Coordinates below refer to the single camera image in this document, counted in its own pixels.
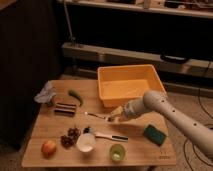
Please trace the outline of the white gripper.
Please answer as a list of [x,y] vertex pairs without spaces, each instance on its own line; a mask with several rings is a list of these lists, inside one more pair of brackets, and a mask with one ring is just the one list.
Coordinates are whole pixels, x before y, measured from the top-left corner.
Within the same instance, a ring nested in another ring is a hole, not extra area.
[[123,117],[127,120],[136,119],[145,111],[146,107],[144,106],[142,98],[130,100],[123,107],[119,106],[114,109],[110,113],[111,116],[108,117],[108,122],[123,122]]

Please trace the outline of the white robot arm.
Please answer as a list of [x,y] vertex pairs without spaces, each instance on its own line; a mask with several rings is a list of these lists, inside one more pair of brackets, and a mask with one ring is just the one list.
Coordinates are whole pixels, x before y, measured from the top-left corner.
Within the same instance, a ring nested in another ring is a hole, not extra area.
[[176,109],[162,91],[146,91],[141,97],[114,109],[109,115],[109,120],[128,121],[149,112],[158,112],[164,116],[208,159],[213,161],[213,131]]

